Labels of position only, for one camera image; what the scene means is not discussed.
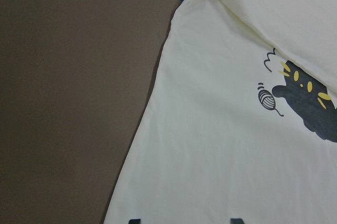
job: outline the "cat's yellow eyes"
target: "cat's yellow eyes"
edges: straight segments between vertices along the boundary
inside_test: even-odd
[[[300,77],[299,72],[295,71],[295,73],[294,73],[294,80],[295,80],[295,82],[297,82],[299,80],[299,77]]]
[[[306,86],[308,92],[311,92],[312,91],[312,82],[308,82],[307,86]]]

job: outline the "white t-shirt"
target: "white t-shirt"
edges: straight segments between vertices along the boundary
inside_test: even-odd
[[[105,224],[336,223],[337,0],[185,0]]]

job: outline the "black cat graphic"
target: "black cat graphic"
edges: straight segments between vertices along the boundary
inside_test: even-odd
[[[285,98],[304,125],[323,140],[337,142],[337,110],[326,87],[291,61],[282,63],[285,85],[277,85],[272,94]]]
[[[140,224],[140,219],[132,219],[128,222],[128,224]],[[231,224],[244,224],[242,219],[231,219]]]

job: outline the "black print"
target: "black print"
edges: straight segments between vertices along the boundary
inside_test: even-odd
[[[141,224],[141,220],[140,219],[132,219],[132,220],[129,220],[128,224]]]
[[[272,52],[272,53],[271,53],[271,52],[267,53],[267,59],[263,61],[264,66],[265,66],[270,72],[272,72],[272,71],[270,70],[270,68],[268,68],[268,66],[267,66],[266,63],[267,63],[267,62],[270,62],[269,55],[271,55],[271,54],[276,55],[276,54],[275,54],[275,50],[276,50],[276,48],[273,49],[273,52]]]
[[[244,224],[242,219],[231,219],[231,224]]]
[[[291,61],[282,63],[285,85],[277,85],[272,93],[285,98],[304,125],[323,140],[337,142],[337,110],[326,86],[305,73]]]
[[[262,106],[270,111],[275,110],[281,117],[283,117],[284,115],[279,113],[279,111],[276,109],[275,98],[269,91],[264,89],[263,83],[259,83],[259,87],[257,89],[261,89],[258,93],[258,97]]]

